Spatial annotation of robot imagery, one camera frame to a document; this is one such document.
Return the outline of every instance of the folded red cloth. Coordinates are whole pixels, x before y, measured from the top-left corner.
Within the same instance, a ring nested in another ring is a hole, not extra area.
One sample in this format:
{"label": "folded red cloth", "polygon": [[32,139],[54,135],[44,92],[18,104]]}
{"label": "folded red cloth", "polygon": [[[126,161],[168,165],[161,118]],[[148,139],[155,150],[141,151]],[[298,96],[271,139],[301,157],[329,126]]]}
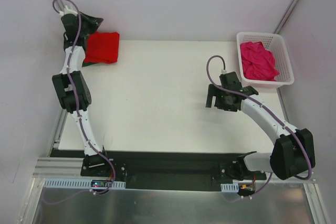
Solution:
{"label": "folded red cloth", "polygon": [[115,63],[118,60],[119,34],[96,32],[89,36],[84,63]]}
{"label": "folded red cloth", "polygon": [[280,72],[275,69],[273,53],[266,50],[262,42],[240,44],[244,76],[250,80],[276,81]]}

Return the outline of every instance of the white basket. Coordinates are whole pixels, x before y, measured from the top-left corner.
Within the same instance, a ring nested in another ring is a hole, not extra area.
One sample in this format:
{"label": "white basket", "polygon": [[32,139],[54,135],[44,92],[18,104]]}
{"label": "white basket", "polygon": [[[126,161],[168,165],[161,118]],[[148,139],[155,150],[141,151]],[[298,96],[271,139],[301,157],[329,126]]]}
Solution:
{"label": "white basket", "polygon": [[[276,81],[258,81],[245,78],[243,73],[242,55],[240,53],[240,44],[245,42],[259,42],[264,44],[265,49],[271,51],[276,61],[275,68],[280,72],[275,77]],[[237,47],[240,76],[242,77],[243,86],[253,86],[258,88],[276,89],[282,85],[291,85],[294,82],[292,66],[290,64],[287,48],[282,36],[268,33],[238,33]]]}

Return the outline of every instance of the pink cloth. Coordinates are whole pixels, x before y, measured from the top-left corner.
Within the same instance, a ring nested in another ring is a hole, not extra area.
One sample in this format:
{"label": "pink cloth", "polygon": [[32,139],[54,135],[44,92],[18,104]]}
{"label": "pink cloth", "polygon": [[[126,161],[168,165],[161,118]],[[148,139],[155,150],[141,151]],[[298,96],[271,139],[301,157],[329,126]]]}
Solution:
{"label": "pink cloth", "polygon": [[275,69],[275,58],[262,42],[240,44],[244,76],[250,80],[276,81],[280,72]]}

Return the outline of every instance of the wall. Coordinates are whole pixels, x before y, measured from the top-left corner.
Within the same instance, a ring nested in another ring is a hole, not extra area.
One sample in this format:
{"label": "wall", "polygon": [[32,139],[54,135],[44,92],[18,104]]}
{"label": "wall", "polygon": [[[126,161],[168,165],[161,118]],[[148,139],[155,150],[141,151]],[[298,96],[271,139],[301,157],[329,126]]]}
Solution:
{"label": "wall", "polygon": [[73,0],[121,39],[234,41],[273,32],[291,0]]}
{"label": "wall", "polygon": [[52,0],[0,0],[0,222],[17,223],[59,104],[51,75],[64,61]]}
{"label": "wall", "polygon": [[281,89],[289,120],[314,135],[319,187],[336,223],[336,0],[302,0],[284,36],[295,82]]}

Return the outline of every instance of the white table surface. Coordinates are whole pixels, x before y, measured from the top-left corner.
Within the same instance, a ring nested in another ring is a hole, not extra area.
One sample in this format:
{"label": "white table surface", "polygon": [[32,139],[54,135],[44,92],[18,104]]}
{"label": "white table surface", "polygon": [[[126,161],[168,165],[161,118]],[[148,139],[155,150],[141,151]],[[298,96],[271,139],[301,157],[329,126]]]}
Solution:
{"label": "white table surface", "polygon": [[[82,69],[91,91],[90,121],[107,151],[245,153],[271,152],[263,130],[243,112],[205,107],[212,55],[226,60],[239,76],[235,42],[120,41],[112,65]],[[211,75],[219,83],[222,63]],[[283,115],[276,90],[260,92]],[[68,116],[60,150],[82,150],[78,128]]]}

